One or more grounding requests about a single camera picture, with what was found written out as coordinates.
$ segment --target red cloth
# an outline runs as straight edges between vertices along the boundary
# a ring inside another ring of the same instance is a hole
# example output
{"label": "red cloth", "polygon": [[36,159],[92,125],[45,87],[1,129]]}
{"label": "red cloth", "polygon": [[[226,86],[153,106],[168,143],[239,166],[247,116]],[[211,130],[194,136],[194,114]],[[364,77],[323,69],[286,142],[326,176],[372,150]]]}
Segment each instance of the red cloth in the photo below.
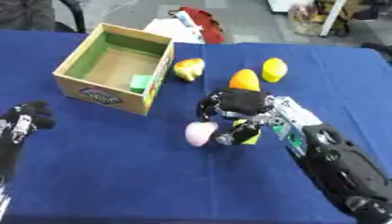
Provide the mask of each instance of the red cloth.
{"label": "red cloth", "polygon": [[191,7],[181,7],[180,11],[186,11],[193,19],[196,25],[201,25],[203,30],[201,34],[208,44],[220,44],[223,42],[223,30],[219,23],[214,20],[213,15],[204,10],[194,9]]}

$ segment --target robotic hand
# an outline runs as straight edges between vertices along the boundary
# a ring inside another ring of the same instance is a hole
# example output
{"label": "robotic hand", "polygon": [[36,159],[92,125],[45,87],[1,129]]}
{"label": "robotic hand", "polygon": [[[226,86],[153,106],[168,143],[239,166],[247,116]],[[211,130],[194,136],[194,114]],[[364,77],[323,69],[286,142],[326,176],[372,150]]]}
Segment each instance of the robotic hand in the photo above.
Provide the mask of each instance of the robotic hand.
{"label": "robotic hand", "polygon": [[42,101],[18,105],[0,115],[0,220],[11,200],[4,190],[12,180],[25,139],[37,130],[53,128],[55,121],[50,115]]}
{"label": "robotic hand", "polygon": [[240,144],[268,126],[341,212],[360,224],[392,223],[391,180],[353,142],[290,97],[226,88],[211,93],[197,106],[201,121],[215,115],[247,120],[227,133],[213,135],[218,143]]}
{"label": "robotic hand", "polygon": [[[247,119],[266,112],[264,98],[267,93],[239,88],[224,88],[212,92],[202,99],[197,108],[196,116],[202,122],[208,122],[212,116],[220,115],[228,120]],[[241,144],[258,135],[261,124],[246,121],[235,125],[227,133],[214,133],[213,138],[220,144]]]}

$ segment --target orange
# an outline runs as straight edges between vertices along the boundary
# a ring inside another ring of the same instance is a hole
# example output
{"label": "orange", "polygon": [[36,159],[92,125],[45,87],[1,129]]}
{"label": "orange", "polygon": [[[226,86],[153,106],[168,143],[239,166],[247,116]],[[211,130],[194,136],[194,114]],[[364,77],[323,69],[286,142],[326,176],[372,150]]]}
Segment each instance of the orange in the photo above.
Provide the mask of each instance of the orange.
{"label": "orange", "polygon": [[260,91],[260,81],[257,74],[250,69],[238,71],[230,80],[231,88],[243,88],[252,91]]}

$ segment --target table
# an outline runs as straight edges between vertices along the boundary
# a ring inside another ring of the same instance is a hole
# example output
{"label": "table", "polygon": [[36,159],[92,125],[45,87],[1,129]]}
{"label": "table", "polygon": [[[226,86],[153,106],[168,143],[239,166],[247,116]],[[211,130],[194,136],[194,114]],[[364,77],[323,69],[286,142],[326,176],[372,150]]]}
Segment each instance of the table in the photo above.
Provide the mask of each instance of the table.
{"label": "table", "polygon": [[45,100],[58,121],[27,140],[4,223],[354,223],[270,131],[257,146],[193,148],[184,139],[202,95],[225,87],[239,69],[259,73],[271,57],[290,71],[276,84],[263,83],[266,90],[293,97],[392,171],[392,70],[372,50],[176,44],[176,61],[202,57],[206,72],[191,84],[169,73],[143,117],[61,94],[51,72],[83,35],[0,31],[0,37],[0,111]]}

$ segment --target yellow ball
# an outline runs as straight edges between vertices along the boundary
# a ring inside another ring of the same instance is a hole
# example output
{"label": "yellow ball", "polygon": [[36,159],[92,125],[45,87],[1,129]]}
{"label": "yellow ball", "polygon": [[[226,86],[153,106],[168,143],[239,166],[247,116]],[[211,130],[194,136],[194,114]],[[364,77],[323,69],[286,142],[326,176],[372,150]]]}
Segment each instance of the yellow ball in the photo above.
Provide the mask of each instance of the yellow ball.
{"label": "yellow ball", "polygon": [[280,81],[288,71],[287,65],[281,59],[268,59],[262,66],[262,78],[265,81]]}
{"label": "yellow ball", "polygon": [[231,88],[242,88],[252,91],[260,91],[260,81],[257,74],[250,69],[238,71],[230,80]]}

